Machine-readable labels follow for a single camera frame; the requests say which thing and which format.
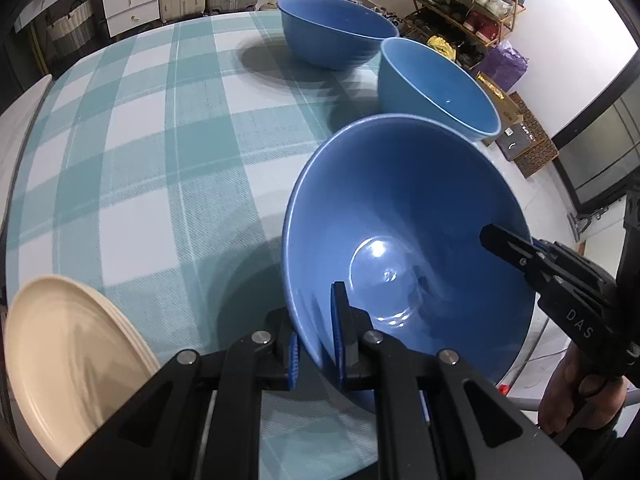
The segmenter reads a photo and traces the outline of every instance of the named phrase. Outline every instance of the bowl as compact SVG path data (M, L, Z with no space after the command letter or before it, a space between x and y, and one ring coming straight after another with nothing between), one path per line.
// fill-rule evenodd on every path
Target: bowl
M391 38L380 49L378 95L383 112L416 114L468 140L500 133L491 99L458 65L417 41Z
M342 281L377 330L421 352L453 348L497 383L534 291L480 245L490 222L530 240L507 183L452 128L382 114L328 139L298 177L282 235L287 307L313 361L334 378L330 288ZM370 392L355 400L373 411Z
M346 70L374 57L393 23L349 0L278 0L290 49L313 65Z

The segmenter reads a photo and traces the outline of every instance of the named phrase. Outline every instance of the purple plastic bag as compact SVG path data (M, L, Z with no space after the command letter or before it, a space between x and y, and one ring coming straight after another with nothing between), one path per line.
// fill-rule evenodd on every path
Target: purple plastic bag
M527 71L528 65L526 57L514 49L511 43L503 41L489 49L474 74L482 72L503 91L508 92Z

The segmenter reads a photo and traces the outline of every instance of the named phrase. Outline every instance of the checkered tablecloth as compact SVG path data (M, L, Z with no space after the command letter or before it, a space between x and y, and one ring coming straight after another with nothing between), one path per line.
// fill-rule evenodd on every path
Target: checkered tablecloth
M10 299L54 272L105 294L162 362L209 352L284 305L280 236L311 153L375 111L377 60L294 58L280 15L167 25L80 60L53 85L18 171ZM343 478L376 459L374 418L302 362L265 394L261 479Z

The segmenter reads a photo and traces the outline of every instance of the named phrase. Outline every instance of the beige plate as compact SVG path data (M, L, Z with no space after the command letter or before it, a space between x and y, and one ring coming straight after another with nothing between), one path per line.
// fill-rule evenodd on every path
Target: beige plate
M40 276L20 289L4 346L18 407L58 465L159 369L111 301L63 276Z

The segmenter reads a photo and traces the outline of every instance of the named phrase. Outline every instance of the light blue bowl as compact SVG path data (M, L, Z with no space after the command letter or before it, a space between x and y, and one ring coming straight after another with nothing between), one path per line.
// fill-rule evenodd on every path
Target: light blue bowl
M471 141L500 133L491 99L458 65L404 38L385 40L381 51L378 95L383 112L433 119Z
M313 154L282 235L287 306L312 359L334 376L330 288L409 348L460 352L494 383L529 328L534 291L480 245L493 222L530 239L511 189L451 128L384 114L341 129ZM356 400L373 410L370 392Z
M290 49L313 65L346 70L374 57L393 23L349 0L278 0Z

